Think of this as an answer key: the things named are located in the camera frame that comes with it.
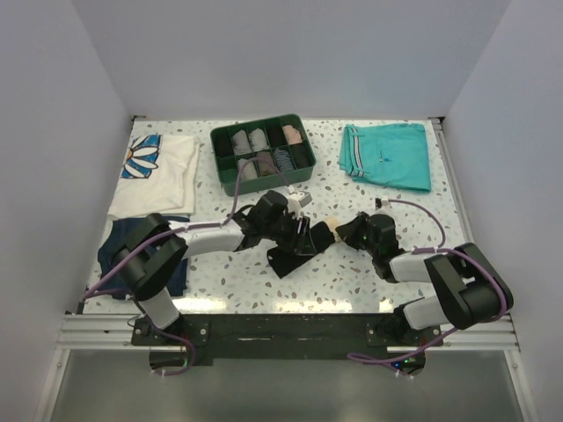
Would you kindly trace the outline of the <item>navy blue garment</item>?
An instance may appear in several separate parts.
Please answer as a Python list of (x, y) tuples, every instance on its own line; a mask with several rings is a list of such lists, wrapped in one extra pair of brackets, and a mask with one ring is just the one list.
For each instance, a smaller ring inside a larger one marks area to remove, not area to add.
[[(97, 260), (101, 270), (100, 278), (103, 279), (118, 264), (121, 255), (127, 256), (137, 245), (128, 246), (128, 241), (132, 238), (139, 244), (147, 238), (156, 235), (152, 231), (145, 238), (137, 240), (135, 234), (138, 229), (145, 226), (145, 217), (129, 217), (118, 219), (111, 222), (111, 229), (106, 240), (98, 249)], [(171, 297), (181, 297), (187, 290), (187, 261), (181, 260), (174, 269), (171, 278), (166, 282), (166, 288)], [(114, 300), (125, 301), (130, 296), (130, 287), (122, 278), (121, 273), (114, 274), (102, 287), (98, 288), (101, 295), (109, 295)]]

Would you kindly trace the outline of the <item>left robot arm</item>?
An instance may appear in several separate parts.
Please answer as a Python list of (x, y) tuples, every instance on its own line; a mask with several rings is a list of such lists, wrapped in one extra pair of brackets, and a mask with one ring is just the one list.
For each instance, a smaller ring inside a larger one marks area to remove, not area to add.
[(210, 252), (245, 251), (263, 240), (297, 256), (312, 256), (311, 219), (302, 213), (309, 203), (306, 191), (269, 190), (227, 222), (169, 222), (160, 214), (149, 215), (113, 254), (112, 269), (152, 322), (152, 336), (172, 345), (181, 337), (182, 323), (166, 284), (179, 263)]

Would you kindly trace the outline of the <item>black underwear beige waistband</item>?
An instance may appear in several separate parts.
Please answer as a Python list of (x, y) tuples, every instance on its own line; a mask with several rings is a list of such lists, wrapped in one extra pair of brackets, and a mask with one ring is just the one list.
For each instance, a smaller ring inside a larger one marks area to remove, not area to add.
[(311, 226), (290, 246), (276, 246), (267, 251), (267, 261), (279, 279), (283, 279), (299, 267), (325, 252), (339, 241), (337, 218), (326, 217)]

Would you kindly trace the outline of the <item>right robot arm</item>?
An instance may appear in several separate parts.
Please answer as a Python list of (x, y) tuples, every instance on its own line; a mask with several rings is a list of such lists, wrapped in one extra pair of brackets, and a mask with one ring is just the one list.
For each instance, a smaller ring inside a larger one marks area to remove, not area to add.
[(394, 312), (391, 333), (401, 345), (412, 345), (428, 327), (451, 324), (464, 330), (503, 317), (514, 306), (512, 292), (476, 244), (407, 251), (395, 229), (389, 215), (360, 213), (336, 232), (345, 244), (370, 255), (380, 279), (432, 285), (433, 296)]

